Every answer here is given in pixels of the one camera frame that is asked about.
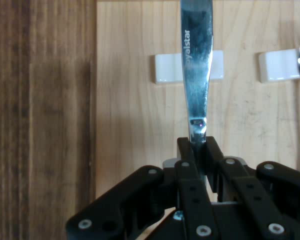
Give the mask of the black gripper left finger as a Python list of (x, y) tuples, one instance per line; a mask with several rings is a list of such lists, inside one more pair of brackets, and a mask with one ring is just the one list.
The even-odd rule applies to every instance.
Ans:
[(181, 239), (215, 239), (215, 217), (201, 176), (206, 146), (193, 146), (187, 138), (177, 145), (180, 159), (173, 167), (143, 166), (71, 217), (67, 239), (132, 240), (169, 208), (181, 212), (176, 227)]

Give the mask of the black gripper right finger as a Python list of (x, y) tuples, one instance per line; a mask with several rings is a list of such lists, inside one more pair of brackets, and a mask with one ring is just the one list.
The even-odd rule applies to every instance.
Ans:
[(299, 171), (274, 161), (252, 169), (239, 158), (224, 156), (212, 136), (204, 145), (204, 166), (226, 238), (300, 240)]

